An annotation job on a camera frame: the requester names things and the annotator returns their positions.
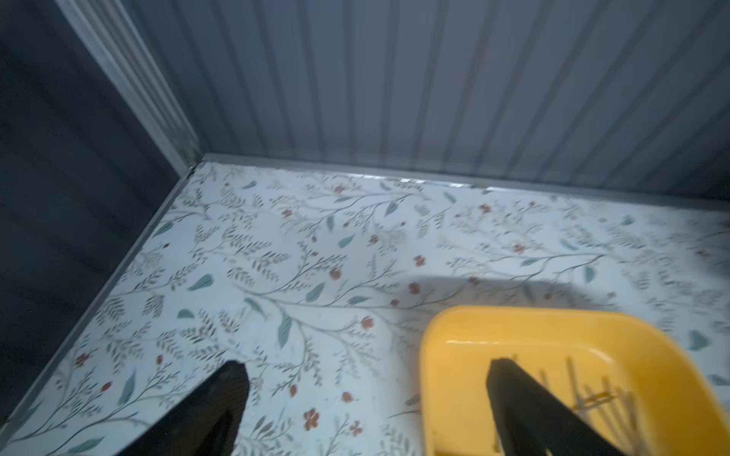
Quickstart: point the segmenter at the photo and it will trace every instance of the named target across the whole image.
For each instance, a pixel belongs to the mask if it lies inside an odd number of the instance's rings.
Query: yellow plastic tray
[[[423,336],[426,455],[498,455],[489,363],[512,358],[627,455],[730,455],[730,425],[684,352],[623,314],[459,306]]]

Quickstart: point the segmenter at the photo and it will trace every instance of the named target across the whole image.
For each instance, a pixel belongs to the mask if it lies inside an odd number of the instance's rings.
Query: metal panel
[[[56,5],[0,26],[4,419],[177,180]]]
[[[730,178],[690,189],[675,165],[730,142],[725,117],[702,128],[730,100],[726,0],[123,2],[212,152],[714,197]]]
[[[730,169],[730,144],[725,143],[713,150],[697,167],[692,168],[689,174],[684,173],[683,179],[671,186],[669,193],[704,195],[713,185],[727,185],[728,169]]]

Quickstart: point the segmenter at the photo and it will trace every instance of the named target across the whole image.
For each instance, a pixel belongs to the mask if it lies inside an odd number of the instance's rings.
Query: black object
[[[248,400],[243,364],[226,361],[118,456],[228,456]]]
[[[492,360],[487,393],[505,456],[625,456],[510,359]]]

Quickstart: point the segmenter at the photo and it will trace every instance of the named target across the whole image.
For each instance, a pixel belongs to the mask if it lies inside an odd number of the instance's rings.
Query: corrugated metal wall
[[[123,0],[213,152],[730,197],[730,6]]]
[[[51,0],[0,4],[0,417],[177,175]]]

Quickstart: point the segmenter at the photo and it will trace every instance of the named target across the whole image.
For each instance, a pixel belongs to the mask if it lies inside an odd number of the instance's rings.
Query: floral pattern
[[[235,455],[418,455],[457,304],[632,314],[730,408],[729,245],[722,212],[205,162],[2,454],[114,454],[234,359]]]

